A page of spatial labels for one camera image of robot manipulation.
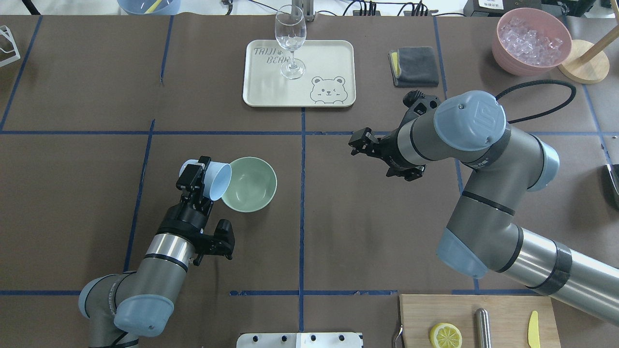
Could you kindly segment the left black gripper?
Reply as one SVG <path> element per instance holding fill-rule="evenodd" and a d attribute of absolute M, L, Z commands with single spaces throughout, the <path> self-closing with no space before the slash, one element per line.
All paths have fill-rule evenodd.
<path fill-rule="evenodd" d="M 200 156 L 196 164 L 184 167 L 176 182 L 183 199 L 200 194 L 199 202 L 182 200 L 168 209 L 157 229 L 157 234 L 180 236 L 192 244 L 196 252 L 210 249 L 210 238 L 202 233 L 214 205 L 211 200 L 211 162 L 209 156 Z"/>

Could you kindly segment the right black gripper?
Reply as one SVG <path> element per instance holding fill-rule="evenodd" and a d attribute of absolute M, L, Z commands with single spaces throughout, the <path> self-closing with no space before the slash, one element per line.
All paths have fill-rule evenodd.
<path fill-rule="evenodd" d="M 426 165 L 418 165 L 407 160 L 400 152 L 396 136 L 376 137 L 370 128 L 363 128 L 351 135 L 351 155 L 380 158 L 389 169 L 385 176 L 402 177 L 405 181 L 414 181 L 424 175 Z"/>

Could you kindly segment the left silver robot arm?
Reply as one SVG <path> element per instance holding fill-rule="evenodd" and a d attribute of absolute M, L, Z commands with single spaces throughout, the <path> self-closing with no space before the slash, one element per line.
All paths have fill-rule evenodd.
<path fill-rule="evenodd" d="M 203 229 L 213 205 L 207 171 L 213 167 L 207 156 L 188 161 L 177 179 L 180 201 L 166 212 L 137 271 L 99 277 L 81 290 L 90 348 L 136 348 L 140 337 L 163 333 L 190 259 L 204 253 Z"/>

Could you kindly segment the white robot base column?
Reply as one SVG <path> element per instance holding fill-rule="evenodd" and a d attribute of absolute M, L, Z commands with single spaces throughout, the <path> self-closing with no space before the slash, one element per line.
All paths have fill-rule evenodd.
<path fill-rule="evenodd" d="M 363 348 L 363 336 L 354 332 L 246 333 L 237 348 Z"/>

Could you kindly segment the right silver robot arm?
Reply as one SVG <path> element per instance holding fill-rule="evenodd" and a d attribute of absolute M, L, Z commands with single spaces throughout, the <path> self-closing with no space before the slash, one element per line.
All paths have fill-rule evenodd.
<path fill-rule="evenodd" d="M 385 137 L 370 128 L 352 134 L 351 154 L 388 165 L 387 176 L 420 178 L 425 165 L 454 158 L 471 168 L 436 255 L 452 269 L 483 278 L 502 273 L 549 296 L 617 325 L 616 267 L 513 223 L 526 192 L 539 191 L 559 171 L 559 155 L 539 137 L 508 124 L 488 92 L 473 90 L 445 101 L 407 101 L 398 128 Z"/>

